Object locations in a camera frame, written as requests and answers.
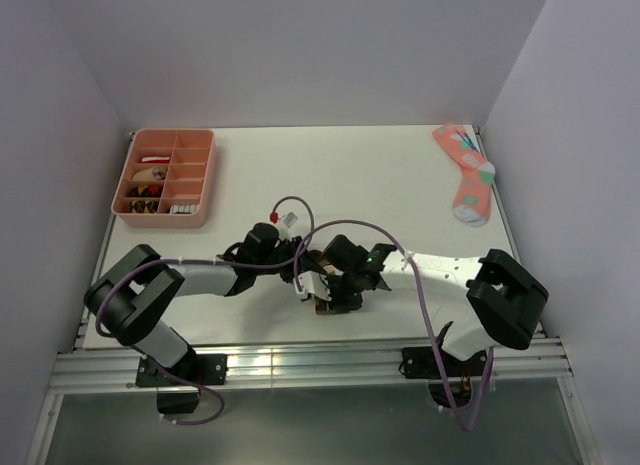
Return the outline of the brown striped sock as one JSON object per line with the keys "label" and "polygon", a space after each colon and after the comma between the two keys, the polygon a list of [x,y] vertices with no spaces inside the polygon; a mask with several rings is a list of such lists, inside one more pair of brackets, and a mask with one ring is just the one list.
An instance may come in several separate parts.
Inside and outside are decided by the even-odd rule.
{"label": "brown striped sock", "polygon": [[350,296],[341,285],[342,272],[319,250],[309,252],[315,265],[311,276],[313,290],[310,292],[319,316],[346,314],[351,311]]}

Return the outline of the white black striped sock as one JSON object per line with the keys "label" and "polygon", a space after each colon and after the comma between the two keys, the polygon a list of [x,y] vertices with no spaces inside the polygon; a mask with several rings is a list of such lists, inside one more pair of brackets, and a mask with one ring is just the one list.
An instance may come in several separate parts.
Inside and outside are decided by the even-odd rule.
{"label": "white black striped sock", "polygon": [[173,204],[169,213],[172,215],[194,215],[199,211],[199,204]]}

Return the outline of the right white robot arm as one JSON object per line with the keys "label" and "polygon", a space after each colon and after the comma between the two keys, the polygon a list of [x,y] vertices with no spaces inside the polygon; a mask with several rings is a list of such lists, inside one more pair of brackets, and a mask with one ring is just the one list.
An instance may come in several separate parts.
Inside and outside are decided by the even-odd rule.
{"label": "right white robot arm", "polygon": [[296,292],[330,313],[360,309],[364,293],[374,290],[444,297],[428,313],[437,342],[433,363],[446,375],[492,346],[528,349],[549,299],[546,288],[501,249],[483,257],[446,257],[385,243],[367,250],[338,235],[323,259],[320,270],[299,274]]}

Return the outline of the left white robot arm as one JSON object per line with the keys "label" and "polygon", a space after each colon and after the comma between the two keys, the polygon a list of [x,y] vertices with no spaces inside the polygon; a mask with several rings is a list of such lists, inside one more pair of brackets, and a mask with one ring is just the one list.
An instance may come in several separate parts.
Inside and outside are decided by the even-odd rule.
{"label": "left white robot arm", "polygon": [[275,226],[258,223],[213,260],[163,258],[151,246],[137,245],[89,287],[84,304],[99,332],[152,357],[164,378],[183,384],[193,376],[195,360],[191,345],[162,321],[173,299],[237,296],[261,275],[289,282],[301,240],[282,238]]}

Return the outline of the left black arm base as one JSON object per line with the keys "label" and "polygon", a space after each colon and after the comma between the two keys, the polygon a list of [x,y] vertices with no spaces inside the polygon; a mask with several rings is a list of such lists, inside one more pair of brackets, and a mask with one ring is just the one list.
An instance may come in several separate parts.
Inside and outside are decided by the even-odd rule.
{"label": "left black arm base", "polygon": [[[188,352],[173,367],[163,367],[155,359],[143,356],[139,360],[134,381],[139,389],[156,390],[156,408],[163,419],[181,425],[208,423],[222,415],[226,402],[213,386],[226,382],[228,357],[226,354],[197,354]],[[206,399],[215,399],[218,409],[212,416],[187,419]]]}

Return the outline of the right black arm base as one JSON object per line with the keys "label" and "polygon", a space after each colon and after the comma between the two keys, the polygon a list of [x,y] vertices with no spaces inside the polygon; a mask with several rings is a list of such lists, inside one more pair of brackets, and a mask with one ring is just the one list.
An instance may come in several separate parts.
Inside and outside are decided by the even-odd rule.
{"label": "right black arm base", "polygon": [[[435,355],[430,346],[402,348],[401,357],[398,370],[405,379],[441,380]],[[469,360],[459,361],[442,352],[441,358],[456,405],[459,407],[468,405],[473,395],[472,380],[482,376],[487,362],[487,353],[481,351],[474,354]]]}

